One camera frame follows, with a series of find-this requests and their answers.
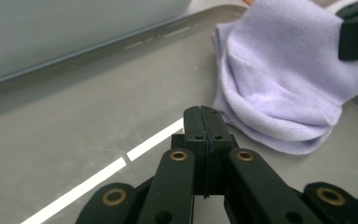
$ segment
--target purple cloth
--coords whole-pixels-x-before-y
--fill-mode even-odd
[[[338,59],[342,19],[308,0],[257,0],[213,34],[213,107],[254,140],[309,154],[358,94],[358,61]]]

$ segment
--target fabric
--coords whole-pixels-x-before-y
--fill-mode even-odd
[[[213,33],[213,107],[254,140],[309,154],[358,94],[358,61],[338,59],[342,19],[308,0],[257,0]]]

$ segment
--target cloth fold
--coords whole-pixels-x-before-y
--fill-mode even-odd
[[[338,59],[342,19],[308,0],[257,0],[213,33],[213,107],[254,140],[309,154],[358,94],[358,61]]]

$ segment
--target lavender towel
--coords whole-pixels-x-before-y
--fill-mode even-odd
[[[218,24],[213,107],[258,142],[311,153],[358,94],[358,61],[337,57],[341,23],[308,0],[257,0],[239,21]]]

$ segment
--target folded cloth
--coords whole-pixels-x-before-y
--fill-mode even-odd
[[[213,33],[213,107],[254,140],[309,154],[358,94],[358,61],[338,59],[342,19],[308,0],[257,0]]]

